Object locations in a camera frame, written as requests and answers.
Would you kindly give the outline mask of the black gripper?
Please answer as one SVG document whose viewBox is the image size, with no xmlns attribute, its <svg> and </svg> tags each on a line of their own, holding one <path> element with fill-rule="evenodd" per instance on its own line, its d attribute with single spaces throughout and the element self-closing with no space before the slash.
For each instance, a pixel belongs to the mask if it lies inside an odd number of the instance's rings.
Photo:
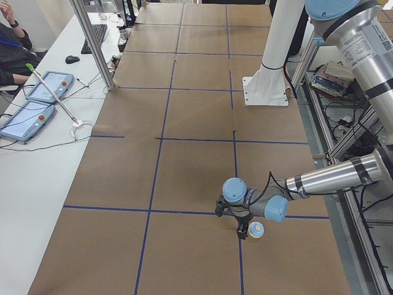
<svg viewBox="0 0 393 295">
<path fill-rule="evenodd" d="M 248 225 L 249 222 L 254 217 L 247 208 L 241 206 L 231 206 L 231 212 L 233 213 L 235 219 L 239 222 L 236 234 L 239 239 L 245 240 L 248 237 Z"/>
</svg>

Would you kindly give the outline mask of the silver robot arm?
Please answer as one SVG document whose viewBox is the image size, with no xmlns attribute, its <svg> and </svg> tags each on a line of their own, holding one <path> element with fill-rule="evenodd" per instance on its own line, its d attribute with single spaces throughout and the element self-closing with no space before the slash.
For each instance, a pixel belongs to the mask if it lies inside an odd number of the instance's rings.
<svg viewBox="0 0 393 295">
<path fill-rule="evenodd" d="M 349 187 L 392 178 L 392 42 L 378 21 L 378 1 L 278 1 L 260 69 L 243 79 L 247 105 L 280 106 L 279 75 L 303 12 L 327 45 L 340 51 L 388 137 L 371 154 L 303 173 L 283 181 L 272 176 L 263 189 L 240 178 L 224 182 L 216 215 L 228 214 L 238 222 L 237 235 L 261 237 L 264 228 L 255 215 L 282 222 L 290 201 L 323 195 Z"/>
</svg>

